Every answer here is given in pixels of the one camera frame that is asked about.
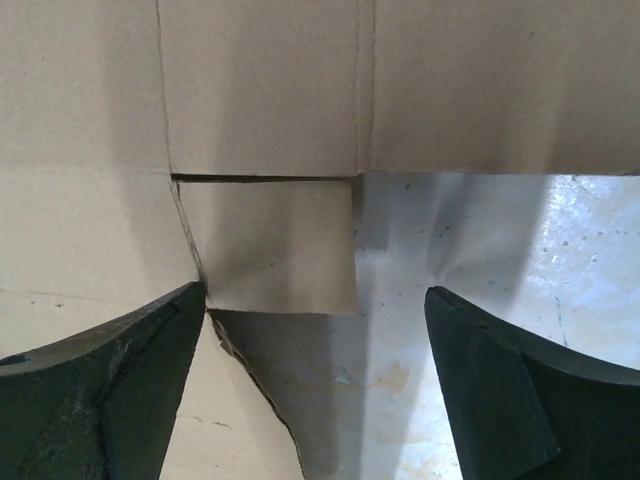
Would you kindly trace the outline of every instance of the brown stain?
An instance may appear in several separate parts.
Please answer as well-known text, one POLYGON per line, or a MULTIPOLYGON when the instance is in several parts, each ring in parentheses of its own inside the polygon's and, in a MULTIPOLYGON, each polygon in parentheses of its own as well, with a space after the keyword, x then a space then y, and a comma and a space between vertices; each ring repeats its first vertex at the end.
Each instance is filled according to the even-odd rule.
POLYGON ((398 360, 394 360, 384 370, 378 372, 371 383, 372 387, 387 388, 394 393, 400 393, 409 383, 411 369, 400 365, 398 360))

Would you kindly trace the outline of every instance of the scratched surface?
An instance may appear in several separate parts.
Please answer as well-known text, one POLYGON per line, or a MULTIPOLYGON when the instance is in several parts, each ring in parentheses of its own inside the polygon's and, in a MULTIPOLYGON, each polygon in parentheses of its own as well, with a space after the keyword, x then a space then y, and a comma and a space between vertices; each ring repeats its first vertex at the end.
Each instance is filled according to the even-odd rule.
POLYGON ((560 344, 640 368, 640 179, 369 174, 359 317, 227 318, 309 480, 460 480, 422 312, 444 285, 560 344))

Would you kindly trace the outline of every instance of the black plastic object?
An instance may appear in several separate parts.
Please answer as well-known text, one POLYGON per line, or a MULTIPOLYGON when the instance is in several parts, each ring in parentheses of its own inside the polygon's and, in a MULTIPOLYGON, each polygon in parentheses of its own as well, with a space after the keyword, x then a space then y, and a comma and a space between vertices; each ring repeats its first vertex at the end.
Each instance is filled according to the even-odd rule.
POLYGON ((640 480, 640 371, 442 287, 427 292, 425 315, 465 480, 640 480))
POLYGON ((0 360, 0 479, 159 478, 204 318, 191 283, 0 360))

